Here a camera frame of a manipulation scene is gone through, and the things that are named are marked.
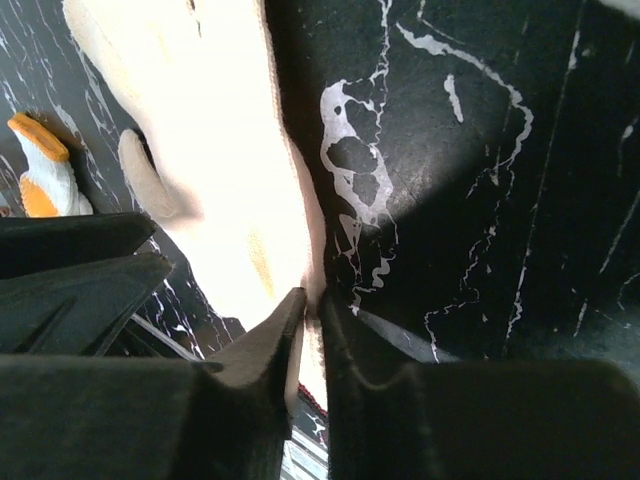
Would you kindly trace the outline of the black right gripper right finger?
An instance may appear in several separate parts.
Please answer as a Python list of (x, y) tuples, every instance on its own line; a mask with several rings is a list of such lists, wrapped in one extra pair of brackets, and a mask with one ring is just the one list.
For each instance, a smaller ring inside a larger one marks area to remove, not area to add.
[(334, 479), (635, 479), (639, 393), (600, 361), (418, 362), (327, 291)]

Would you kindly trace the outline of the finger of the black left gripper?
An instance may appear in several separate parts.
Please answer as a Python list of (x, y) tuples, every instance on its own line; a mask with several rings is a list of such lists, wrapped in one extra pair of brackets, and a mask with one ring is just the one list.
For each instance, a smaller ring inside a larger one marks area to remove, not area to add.
[(1, 282), (1, 352), (103, 355), (172, 263), (145, 253)]
[(133, 254), (155, 232), (140, 213), (1, 220), (1, 278)]

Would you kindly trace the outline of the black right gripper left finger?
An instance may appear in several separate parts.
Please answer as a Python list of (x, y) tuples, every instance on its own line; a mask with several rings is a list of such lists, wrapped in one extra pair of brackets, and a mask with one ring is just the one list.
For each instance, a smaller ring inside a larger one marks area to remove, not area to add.
[(276, 479), (304, 290), (207, 361), (5, 355), (5, 479)]

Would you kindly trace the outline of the cream knit glove red cuff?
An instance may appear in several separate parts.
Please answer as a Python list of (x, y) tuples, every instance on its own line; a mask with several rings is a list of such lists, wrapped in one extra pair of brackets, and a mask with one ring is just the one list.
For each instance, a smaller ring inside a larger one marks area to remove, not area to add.
[(304, 289), (297, 378), (326, 408), (325, 219), (284, 125), (264, 3), (67, 1), (63, 14), (136, 123), (118, 146), (136, 200), (214, 312), (251, 330)]

